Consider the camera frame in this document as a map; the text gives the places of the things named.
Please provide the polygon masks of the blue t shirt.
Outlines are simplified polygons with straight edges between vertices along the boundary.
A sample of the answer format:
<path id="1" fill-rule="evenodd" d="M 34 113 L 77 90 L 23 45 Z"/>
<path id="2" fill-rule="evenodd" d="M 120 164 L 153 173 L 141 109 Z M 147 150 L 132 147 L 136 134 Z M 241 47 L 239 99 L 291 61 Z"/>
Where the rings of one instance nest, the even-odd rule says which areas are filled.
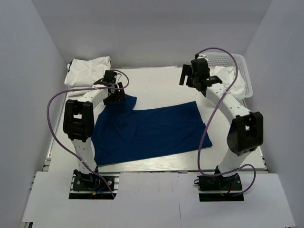
<path id="1" fill-rule="evenodd" d="M 91 140 L 97 165 L 117 164 L 195 151 L 205 124 L 196 102 L 135 110 L 137 98 L 107 105 Z"/>

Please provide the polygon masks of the white t shirt stack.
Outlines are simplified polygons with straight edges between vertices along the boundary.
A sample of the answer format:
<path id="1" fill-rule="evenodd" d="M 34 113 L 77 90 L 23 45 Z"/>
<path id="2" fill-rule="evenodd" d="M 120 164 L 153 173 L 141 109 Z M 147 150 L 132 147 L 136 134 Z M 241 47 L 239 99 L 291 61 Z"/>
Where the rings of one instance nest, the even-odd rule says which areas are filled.
<path id="1" fill-rule="evenodd" d="M 67 65 L 67 74 L 64 84 L 68 89 L 91 88 L 93 83 L 101 79 L 106 70 L 111 69 L 109 56 L 99 57 L 93 60 L 73 59 Z"/>

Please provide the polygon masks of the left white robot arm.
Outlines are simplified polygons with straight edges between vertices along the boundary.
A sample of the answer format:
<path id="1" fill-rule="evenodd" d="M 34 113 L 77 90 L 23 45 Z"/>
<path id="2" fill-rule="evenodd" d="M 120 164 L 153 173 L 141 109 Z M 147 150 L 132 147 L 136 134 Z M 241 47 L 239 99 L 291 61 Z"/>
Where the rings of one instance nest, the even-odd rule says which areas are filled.
<path id="1" fill-rule="evenodd" d="M 123 84 L 113 86 L 114 89 L 93 89 L 78 99 L 67 100 L 65 105 L 63 131 L 71 140 L 78 159 L 74 174 L 91 190 L 100 185 L 100 177 L 92 173 L 97 169 L 91 141 L 95 129 L 94 109 L 101 102 L 110 105 L 125 100 Z"/>

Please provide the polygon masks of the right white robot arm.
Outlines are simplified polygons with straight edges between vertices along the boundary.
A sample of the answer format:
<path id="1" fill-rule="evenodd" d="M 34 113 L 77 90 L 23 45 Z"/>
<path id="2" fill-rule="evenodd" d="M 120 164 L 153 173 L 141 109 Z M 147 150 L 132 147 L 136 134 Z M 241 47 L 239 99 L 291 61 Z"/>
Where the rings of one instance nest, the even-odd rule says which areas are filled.
<path id="1" fill-rule="evenodd" d="M 215 185 L 226 189 L 231 185 L 231 177 L 243 167 L 244 160 L 263 143 L 263 116 L 242 106 L 224 87 L 218 76 L 210 75 L 208 62 L 204 58 L 183 65 L 180 85 L 195 88 L 215 104 L 230 124 L 227 135 L 228 151 L 213 174 Z"/>

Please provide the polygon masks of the white plastic basket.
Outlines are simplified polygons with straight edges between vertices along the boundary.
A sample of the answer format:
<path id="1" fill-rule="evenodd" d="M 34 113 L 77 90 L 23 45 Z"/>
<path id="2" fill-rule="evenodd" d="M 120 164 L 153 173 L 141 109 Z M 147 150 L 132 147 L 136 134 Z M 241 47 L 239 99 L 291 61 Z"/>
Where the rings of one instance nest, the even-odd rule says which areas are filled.
<path id="1" fill-rule="evenodd" d="M 244 57 L 238 54 L 232 56 L 217 52 L 199 54 L 199 58 L 207 60 L 211 76 L 218 76 L 225 88 L 233 84 L 229 93 L 240 101 L 251 97 L 253 90 Z"/>

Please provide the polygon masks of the crumpled white t shirt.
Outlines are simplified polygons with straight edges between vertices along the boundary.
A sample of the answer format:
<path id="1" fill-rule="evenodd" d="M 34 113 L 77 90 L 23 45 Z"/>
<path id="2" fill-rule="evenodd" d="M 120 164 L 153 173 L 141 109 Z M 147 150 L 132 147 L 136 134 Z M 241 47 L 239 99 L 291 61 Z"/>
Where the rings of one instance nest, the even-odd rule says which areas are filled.
<path id="1" fill-rule="evenodd" d="M 245 98 L 246 94 L 246 83 L 241 73 L 239 71 L 237 71 L 237 73 L 237 79 L 233 86 L 230 88 L 229 92 L 236 99 L 242 100 Z M 236 68 L 234 66 L 215 66 L 211 74 L 218 76 L 222 80 L 224 87 L 227 89 L 235 79 Z"/>

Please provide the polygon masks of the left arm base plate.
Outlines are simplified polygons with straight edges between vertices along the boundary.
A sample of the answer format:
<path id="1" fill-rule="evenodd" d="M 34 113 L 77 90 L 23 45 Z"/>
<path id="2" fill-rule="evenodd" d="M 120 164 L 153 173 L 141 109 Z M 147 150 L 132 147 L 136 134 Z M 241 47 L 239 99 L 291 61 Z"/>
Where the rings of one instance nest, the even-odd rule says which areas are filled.
<path id="1" fill-rule="evenodd" d="M 106 183 L 92 174 L 73 174 L 70 200 L 113 200 L 118 191 L 118 175 L 104 175 Z"/>

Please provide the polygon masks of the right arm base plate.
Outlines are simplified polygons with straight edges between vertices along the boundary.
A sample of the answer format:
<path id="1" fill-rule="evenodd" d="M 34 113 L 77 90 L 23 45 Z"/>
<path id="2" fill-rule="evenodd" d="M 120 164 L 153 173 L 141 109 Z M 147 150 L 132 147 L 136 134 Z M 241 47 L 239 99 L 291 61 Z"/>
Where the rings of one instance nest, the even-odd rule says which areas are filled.
<path id="1" fill-rule="evenodd" d="M 244 201 L 243 188 L 238 174 L 231 177 L 201 175 L 193 183 L 198 186 L 200 202 Z"/>

